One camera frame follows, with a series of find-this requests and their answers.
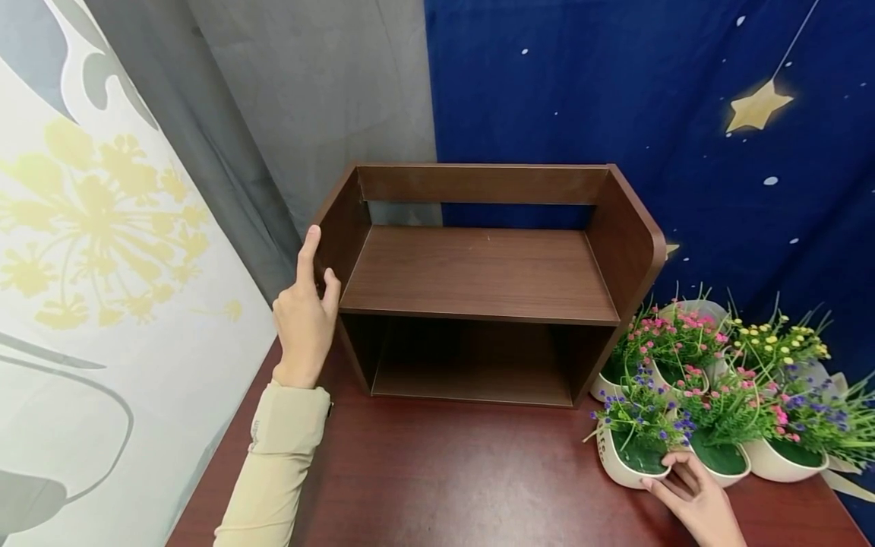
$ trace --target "wooden shelf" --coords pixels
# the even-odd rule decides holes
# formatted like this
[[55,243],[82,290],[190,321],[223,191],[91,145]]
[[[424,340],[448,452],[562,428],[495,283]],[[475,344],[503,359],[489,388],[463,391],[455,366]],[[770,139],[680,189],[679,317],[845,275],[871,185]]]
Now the wooden shelf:
[[340,310],[616,326],[586,234],[373,226]]
[[[585,231],[427,228],[368,200],[595,207]],[[666,257],[616,165],[351,165],[314,223],[370,395],[578,407]]]
[[372,395],[572,406],[550,326],[393,318]]

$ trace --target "brown tabletop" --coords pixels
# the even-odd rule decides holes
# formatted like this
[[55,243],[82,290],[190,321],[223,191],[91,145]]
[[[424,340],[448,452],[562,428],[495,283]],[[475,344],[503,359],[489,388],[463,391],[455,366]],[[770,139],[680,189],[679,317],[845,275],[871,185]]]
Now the brown tabletop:
[[[270,371],[262,365],[171,536],[209,545],[249,444]],[[650,494],[601,469],[587,401],[580,410],[368,397],[332,351],[322,378],[335,402],[297,516],[292,545],[404,547],[692,544]],[[729,488],[749,545],[868,545],[820,477]]]

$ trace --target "blue backdrop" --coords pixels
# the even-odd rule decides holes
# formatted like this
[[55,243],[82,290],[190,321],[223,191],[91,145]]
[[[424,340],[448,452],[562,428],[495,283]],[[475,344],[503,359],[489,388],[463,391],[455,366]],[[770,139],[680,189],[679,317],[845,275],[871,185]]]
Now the blue backdrop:
[[[875,336],[875,4],[425,0],[437,158],[616,163],[674,251],[656,284],[823,302],[849,380]],[[445,225],[569,227],[548,207],[443,205]],[[869,489],[872,477],[864,478]],[[870,538],[871,506],[844,499]]]

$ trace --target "gray curtain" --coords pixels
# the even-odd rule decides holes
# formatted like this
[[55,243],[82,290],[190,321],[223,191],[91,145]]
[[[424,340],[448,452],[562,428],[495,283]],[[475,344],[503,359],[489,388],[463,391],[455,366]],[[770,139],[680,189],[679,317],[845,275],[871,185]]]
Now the gray curtain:
[[180,0],[87,0],[87,5],[272,301],[294,282],[300,239],[188,5]]
[[[434,161],[421,0],[189,5],[300,233],[348,162]],[[437,205],[370,205],[377,223],[440,222]]]

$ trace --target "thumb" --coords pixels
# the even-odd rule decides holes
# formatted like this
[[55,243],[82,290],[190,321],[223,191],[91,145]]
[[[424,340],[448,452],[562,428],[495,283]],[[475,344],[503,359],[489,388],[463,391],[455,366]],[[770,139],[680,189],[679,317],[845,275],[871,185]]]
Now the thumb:
[[332,320],[337,318],[340,301],[340,280],[334,275],[334,270],[325,270],[325,296],[322,297],[322,309]]
[[675,516],[678,516],[677,512],[681,508],[683,500],[675,495],[674,492],[669,490],[664,484],[659,482],[658,480],[653,480],[649,477],[645,477],[641,479],[641,484],[650,494],[656,496],[656,498],[661,501],[667,508],[671,510]]

